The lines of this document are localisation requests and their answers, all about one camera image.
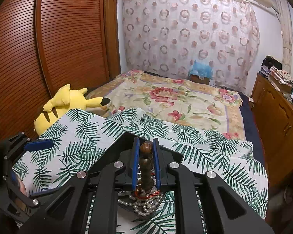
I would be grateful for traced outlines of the tied beige window curtain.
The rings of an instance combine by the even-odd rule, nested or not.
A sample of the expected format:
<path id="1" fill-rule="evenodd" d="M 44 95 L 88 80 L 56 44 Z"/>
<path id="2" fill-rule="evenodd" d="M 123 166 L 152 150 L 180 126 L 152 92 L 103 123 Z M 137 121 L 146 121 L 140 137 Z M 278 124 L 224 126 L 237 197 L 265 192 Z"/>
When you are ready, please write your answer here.
<path id="1" fill-rule="evenodd" d="M 292 18 L 287 0 L 275 0 L 278 14 L 280 18 L 280 25 L 283 39 L 283 59 L 282 68 L 291 73 L 292 65 L 292 45 L 293 45 L 293 29 Z"/>

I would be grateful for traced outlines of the dark blue bed sheet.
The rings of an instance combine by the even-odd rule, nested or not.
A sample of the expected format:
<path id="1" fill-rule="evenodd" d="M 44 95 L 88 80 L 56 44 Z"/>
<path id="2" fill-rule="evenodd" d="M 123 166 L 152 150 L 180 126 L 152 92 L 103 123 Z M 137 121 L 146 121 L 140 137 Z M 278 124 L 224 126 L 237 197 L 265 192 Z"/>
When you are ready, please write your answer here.
<path id="1" fill-rule="evenodd" d="M 240 112 L 243 120 L 246 140 L 253 144 L 253 156 L 262 165 L 265 165 L 264 150 L 259 132 L 255 123 L 253 113 L 249 105 L 249 98 L 238 92 L 240 95 L 242 106 L 240 106 Z"/>

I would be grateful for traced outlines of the palm leaf print cloth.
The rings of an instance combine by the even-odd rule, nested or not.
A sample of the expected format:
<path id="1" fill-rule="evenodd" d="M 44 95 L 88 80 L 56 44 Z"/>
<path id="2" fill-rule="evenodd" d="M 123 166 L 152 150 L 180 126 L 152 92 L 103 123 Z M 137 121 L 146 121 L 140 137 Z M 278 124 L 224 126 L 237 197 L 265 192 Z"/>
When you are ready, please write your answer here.
<path id="1" fill-rule="evenodd" d="M 268 179 L 254 156 L 251 142 L 239 141 L 216 130 L 198 130 L 148 116 L 139 108 L 103 118 L 81 109 L 67 112 L 42 135 L 53 146 L 26 152 L 13 166 L 29 194 L 63 186 L 78 171 L 89 170 L 112 144 L 124 139 L 121 148 L 130 161 L 152 157 L 153 140 L 182 155 L 192 172 L 214 171 L 262 218 L 268 203 Z"/>

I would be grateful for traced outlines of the brown louvered wardrobe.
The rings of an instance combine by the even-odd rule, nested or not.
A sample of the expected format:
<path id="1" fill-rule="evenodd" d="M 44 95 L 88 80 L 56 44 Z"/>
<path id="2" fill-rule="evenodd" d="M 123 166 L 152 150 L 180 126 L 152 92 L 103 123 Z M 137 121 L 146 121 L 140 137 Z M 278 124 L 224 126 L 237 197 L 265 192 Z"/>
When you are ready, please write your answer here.
<path id="1" fill-rule="evenodd" d="M 120 71 L 107 0 L 0 0 L 0 140 L 34 136 L 38 109 L 58 89 L 94 88 Z"/>

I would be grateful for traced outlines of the floral bed blanket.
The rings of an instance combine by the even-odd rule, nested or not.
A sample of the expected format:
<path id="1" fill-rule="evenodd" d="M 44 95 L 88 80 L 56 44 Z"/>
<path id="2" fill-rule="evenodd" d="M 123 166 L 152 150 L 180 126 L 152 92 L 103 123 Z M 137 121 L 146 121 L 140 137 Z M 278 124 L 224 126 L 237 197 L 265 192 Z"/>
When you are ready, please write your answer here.
<path id="1" fill-rule="evenodd" d="M 87 95 L 88 99 L 94 97 L 111 101 L 107 107 L 88 109 L 102 117 L 141 108 L 152 118 L 246 140 L 240 111 L 243 100 L 235 91 L 130 70 Z"/>

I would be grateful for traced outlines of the wooden sideboard cabinet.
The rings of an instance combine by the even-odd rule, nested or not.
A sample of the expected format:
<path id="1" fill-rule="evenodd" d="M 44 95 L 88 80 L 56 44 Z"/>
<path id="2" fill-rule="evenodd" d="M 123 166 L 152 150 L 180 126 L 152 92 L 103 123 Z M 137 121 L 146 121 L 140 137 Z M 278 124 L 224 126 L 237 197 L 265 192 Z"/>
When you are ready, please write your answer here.
<path id="1" fill-rule="evenodd" d="M 293 173 L 293 104 L 258 74 L 252 112 L 263 143 L 269 186 L 277 187 Z"/>

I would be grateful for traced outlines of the black open jewelry box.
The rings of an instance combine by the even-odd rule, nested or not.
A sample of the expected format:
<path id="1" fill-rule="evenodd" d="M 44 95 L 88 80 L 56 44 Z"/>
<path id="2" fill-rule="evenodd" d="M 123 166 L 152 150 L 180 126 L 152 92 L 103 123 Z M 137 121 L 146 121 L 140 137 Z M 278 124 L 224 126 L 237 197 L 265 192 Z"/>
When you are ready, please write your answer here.
<path id="1" fill-rule="evenodd" d="M 134 138 L 140 139 L 138 162 L 138 183 L 136 190 L 132 190 L 131 153 Z M 160 163 L 161 188 L 155 184 L 155 168 L 153 160 L 153 140 L 148 141 L 132 133 L 121 135 L 102 156 L 102 167 L 112 166 L 110 175 L 113 184 L 108 187 L 112 196 L 108 199 L 109 217 L 116 220 L 117 208 L 126 208 L 139 218 L 149 221 L 155 216 L 164 196 L 171 191 L 174 179 L 167 172 L 167 164 L 172 161 L 181 163 L 182 155 L 159 144 L 158 155 Z"/>

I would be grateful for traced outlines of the blue plush toy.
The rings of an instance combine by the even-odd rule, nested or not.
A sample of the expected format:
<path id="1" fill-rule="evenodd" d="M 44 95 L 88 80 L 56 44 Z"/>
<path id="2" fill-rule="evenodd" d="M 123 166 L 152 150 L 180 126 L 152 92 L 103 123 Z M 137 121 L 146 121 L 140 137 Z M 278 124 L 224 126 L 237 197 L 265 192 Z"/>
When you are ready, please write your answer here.
<path id="1" fill-rule="evenodd" d="M 196 75 L 196 76 L 199 76 L 200 78 L 211 79 L 213 76 L 212 67 L 210 65 L 205 65 L 195 60 L 193 65 L 191 65 L 190 70 L 188 72 L 188 76 L 190 77 L 191 75 Z"/>

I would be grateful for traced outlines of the folded clothes stack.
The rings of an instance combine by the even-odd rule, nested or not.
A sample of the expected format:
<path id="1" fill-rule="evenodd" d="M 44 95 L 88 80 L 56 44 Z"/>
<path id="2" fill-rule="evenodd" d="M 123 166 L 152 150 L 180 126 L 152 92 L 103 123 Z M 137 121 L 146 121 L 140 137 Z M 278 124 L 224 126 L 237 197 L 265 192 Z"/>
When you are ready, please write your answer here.
<path id="1" fill-rule="evenodd" d="M 282 64 L 273 57 L 265 57 L 259 73 L 273 83 L 279 91 L 289 94 L 293 92 L 292 76 L 284 70 Z"/>

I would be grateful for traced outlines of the yellow pikachu plush toy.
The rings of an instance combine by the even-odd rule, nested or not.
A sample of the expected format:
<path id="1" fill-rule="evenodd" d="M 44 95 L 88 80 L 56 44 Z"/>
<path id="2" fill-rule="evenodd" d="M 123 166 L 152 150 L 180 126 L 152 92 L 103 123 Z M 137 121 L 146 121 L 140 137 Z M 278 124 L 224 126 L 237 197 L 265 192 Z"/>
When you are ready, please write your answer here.
<path id="1" fill-rule="evenodd" d="M 111 100 L 106 97 L 86 99 L 87 88 L 80 90 L 70 89 L 70 84 L 61 87 L 53 98 L 44 104 L 34 119 L 34 128 L 38 136 L 41 136 L 59 118 L 69 110 L 103 107 L 110 104 Z"/>

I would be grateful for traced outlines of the circle patterned sheer curtain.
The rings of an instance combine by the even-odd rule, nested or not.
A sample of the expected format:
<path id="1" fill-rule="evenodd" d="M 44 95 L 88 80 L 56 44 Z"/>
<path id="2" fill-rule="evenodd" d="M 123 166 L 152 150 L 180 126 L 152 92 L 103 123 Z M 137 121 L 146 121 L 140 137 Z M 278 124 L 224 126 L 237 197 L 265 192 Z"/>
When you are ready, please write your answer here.
<path id="1" fill-rule="evenodd" d="M 245 92 L 260 44 L 245 0 L 122 0 L 126 64 L 187 78 L 194 61 L 210 65 L 212 84 Z"/>

